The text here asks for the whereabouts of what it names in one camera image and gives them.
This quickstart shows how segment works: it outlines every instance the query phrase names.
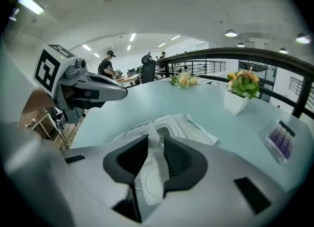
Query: brick wall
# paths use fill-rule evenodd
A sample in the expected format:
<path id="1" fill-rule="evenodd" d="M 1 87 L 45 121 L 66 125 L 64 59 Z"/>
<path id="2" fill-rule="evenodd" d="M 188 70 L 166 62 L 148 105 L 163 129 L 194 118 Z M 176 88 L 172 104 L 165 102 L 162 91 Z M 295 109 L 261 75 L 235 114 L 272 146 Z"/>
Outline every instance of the brick wall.
<path id="1" fill-rule="evenodd" d="M 25 126 L 25 124 L 31 124 L 33 118 L 35 118 L 37 122 L 44 114 L 46 114 L 46 111 L 44 109 L 24 114 L 19 119 L 19 126 L 23 127 Z M 44 120 L 42 120 L 41 123 L 44 126 L 45 130 L 48 132 L 48 134 L 50 134 L 54 129 L 48 116 Z M 37 131 L 43 139 L 47 139 L 47 135 L 42 130 L 40 125 L 37 125 L 36 128 L 34 128 L 34 130 Z"/>

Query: light blue tabletop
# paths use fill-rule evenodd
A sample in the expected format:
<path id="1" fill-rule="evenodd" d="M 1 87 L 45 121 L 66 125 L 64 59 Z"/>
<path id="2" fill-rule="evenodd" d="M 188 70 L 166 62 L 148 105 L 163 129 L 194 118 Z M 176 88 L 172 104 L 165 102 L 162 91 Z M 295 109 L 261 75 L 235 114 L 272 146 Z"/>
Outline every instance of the light blue tabletop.
<path id="1" fill-rule="evenodd" d="M 272 177 L 285 191 L 300 185 L 314 155 L 314 140 L 308 126 L 269 103 L 250 100 L 241 113 L 224 109 L 225 90 L 209 84 L 179 89 L 165 81 L 153 81 L 128 89 L 121 101 L 92 108 L 80 126 L 72 148 L 104 144 L 136 125 L 165 115 L 189 114 L 207 132 L 216 136 L 218 148 L 233 151 Z M 264 137 L 276 121 L 295 133 L 289 162 L 280 165 L 264 145 Z"/>

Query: black shirt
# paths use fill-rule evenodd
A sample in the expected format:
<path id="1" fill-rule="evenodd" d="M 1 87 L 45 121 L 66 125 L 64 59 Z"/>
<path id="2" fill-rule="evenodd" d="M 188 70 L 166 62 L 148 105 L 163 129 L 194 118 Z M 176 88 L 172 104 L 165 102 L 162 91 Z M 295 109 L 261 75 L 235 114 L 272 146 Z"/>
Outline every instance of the black shirt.
<path id="1" fill-rule="evenodd" d="M 102 75 L 112 79 L 112 75 L 109 75 L 104 72 L 104 69 L 108 69 L 109 71 L 112 71 L 112 63 L 109 60 L 103 59 L 102 60 Z"/>

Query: robotic arm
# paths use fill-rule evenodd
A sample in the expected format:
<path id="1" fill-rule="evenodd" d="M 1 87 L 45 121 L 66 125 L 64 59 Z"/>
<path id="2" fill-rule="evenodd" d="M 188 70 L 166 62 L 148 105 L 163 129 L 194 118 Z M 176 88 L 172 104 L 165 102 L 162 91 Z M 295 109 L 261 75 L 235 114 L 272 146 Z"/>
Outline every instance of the robotic arm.
<path id="1" fill-rule="evenodd" d="M 121 100 L 128 94 L 118 82 L 88 72 L 84 58 L 60 45 L 44 45 L 34 80 L 62 110 L 60 124 L 78 123 L 84 109 L 102 107 L 106 101 Z"/>

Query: white pot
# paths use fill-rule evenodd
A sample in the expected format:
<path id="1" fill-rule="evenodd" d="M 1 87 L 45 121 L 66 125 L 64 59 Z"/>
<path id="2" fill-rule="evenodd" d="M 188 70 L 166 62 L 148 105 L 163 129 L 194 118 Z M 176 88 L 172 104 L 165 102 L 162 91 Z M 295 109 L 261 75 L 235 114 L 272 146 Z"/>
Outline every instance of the white pot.
<path id="1" fill-rule="evenodd" d="M 230 90 L 225 92 L 225 109 L 229 110 L 234 115 L 240 113 L 246 106 L 248 97 L 242 98 L 230 92 Z"/>

